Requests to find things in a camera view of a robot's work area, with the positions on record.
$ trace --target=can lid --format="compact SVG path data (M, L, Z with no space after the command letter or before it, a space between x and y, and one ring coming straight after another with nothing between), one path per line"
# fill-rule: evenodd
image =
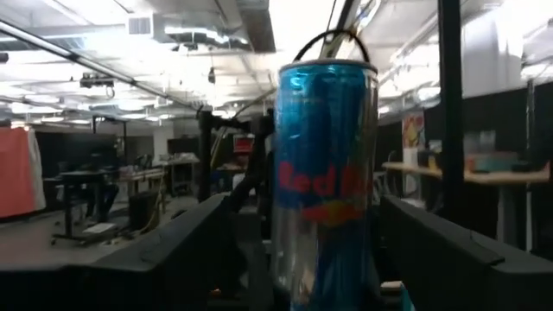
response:
M367 63L359 60L342 60L342 59L329 59L329 58L296 61L291 64L283 66L282 68L280 68L278 72L281 73L290 68L302 67L302 66L313 66L313 65L353 65L353 66L364 67L366 69L373 71L374 73L378 73L377 68L373 66L371 63Z

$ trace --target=red bull logo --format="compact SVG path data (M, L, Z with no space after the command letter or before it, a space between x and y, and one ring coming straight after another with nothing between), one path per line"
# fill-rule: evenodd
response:
M337 175L336 168L331 165L325 175L310 177L296 172L292 164L282 162L278 166L278 183L281 188L299 194L346 198L356 194L368 194L367 190L370 188L366 186L366 179L362 178L360 173L358 168L346 166ZM338 176L340 189L336 191Z
M307 220L336 226L363 216L365 207L356 208L349 202L353 196L367 195L367 191L372 190L371 183L367 183L361 173L363 171L355 167L344 167L337 172L331 165L324 175L308 176L295 171L292 164L282 162L278 166L278 183L282 189L290 192L321 197L321 203L316 206L302 206L302 216Z

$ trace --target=floor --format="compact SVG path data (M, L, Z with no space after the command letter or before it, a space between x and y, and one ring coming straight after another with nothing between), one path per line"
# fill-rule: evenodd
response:
M179 209L188 209L196 205L192 197L172 199L167 211L162 215L161 225L170 221L171 215ZM112 211L125 208L116 204ZM59 240L51 245L51 235L59 230L54 225L63 220L63 212L54 212L37 216L29 221L0 226L0 269L29 266L42 266L59 263L92 263L103 256L136 242L134 240L114 240L116 243L78 246L73 241Z

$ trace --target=person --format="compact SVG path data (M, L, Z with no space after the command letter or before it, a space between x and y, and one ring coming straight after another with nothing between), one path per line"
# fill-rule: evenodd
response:
M98 209L98 222L107 222L108 214L115 202L115 198L118 196L119 187L111 178L108 179L102 189L101 198L104 199ZM94 216L94 207L96 206L96 187L86 188L86 217L92 218Z

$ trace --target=energy drink can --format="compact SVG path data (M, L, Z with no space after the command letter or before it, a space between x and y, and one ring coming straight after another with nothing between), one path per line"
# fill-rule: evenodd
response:
M272 271L291 310L363 308L376 87L366 62L312 60L280 72Z

